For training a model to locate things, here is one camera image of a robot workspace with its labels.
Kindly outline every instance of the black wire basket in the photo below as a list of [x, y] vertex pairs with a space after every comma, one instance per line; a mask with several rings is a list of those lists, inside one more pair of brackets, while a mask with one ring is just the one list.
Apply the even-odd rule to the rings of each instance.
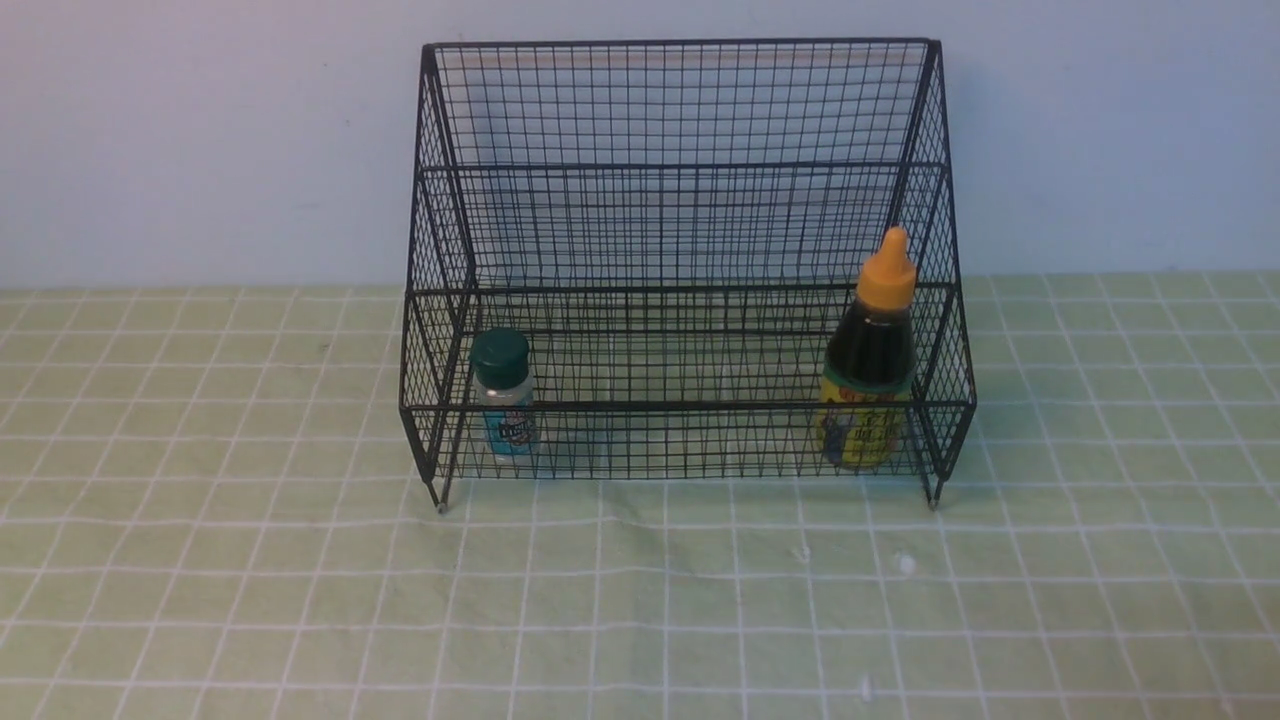
[[[442, 512], [462, 477], [841, 471], [823, 354], [895, 224], [918, 365], [861, 473], [936, 506], [977, 402], [937, 41], [428, 45], [412, 213], [401, 416]], [[494, 327], [532, 348], [522, 465], [480, 430], [467, 354]]]

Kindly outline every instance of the condiment bottle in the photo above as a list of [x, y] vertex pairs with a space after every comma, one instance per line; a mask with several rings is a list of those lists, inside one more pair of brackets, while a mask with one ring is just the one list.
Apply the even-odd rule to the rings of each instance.
[[910, 397], [915, 265], [906, 246], [902, 228], [884, 233], [879, 251], [863, 264], [854, 304], [827, 346], [819, 397], [833, 407], [820, 409], [814, 424], [819, 452], [840, 468], [874, 469], [901, 443], [901, 407], [859, 405]]

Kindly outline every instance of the dark liquid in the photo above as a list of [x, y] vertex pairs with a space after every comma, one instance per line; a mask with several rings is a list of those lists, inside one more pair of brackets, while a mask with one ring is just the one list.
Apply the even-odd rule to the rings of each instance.
[[892, 392], [911, 378], [910, 310], [874, 310], [855, 300], [827, 345], [827, 368], [867, 391]]

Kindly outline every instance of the yellow label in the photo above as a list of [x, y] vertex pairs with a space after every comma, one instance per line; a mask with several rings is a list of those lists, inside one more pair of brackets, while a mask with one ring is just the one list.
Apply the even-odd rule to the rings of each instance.
[[841, 468], [865, 470], [884, 462], [901, 442], [902, 409], [856, 405], [908, 397], [908, 392], [858, 392], [823, 377], [819, 398], [840, 407], [818, 410], [814, 427], [819, 452], [828, 462]]

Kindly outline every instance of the bottle label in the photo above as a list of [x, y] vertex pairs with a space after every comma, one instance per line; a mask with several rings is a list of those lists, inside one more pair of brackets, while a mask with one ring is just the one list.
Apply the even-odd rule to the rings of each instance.
[[818, 450], [828, 462], [851, 469], [870, 469], [890, 459], [899, 448], [905, 413], [901, 407], [856, 407], [865, 402], [902, 401], [910, 391], [887, 393], [859, 392], [842, 387], [826, 375], [819, 398], [841, 407], [823, 407], [814, 420]]
[[[529, 405], [529, 398], [516, 405]], [[534, 451], [534, 416], [527, 410], [486, 410], [484, 432], [494, 455], [529, 455]]]

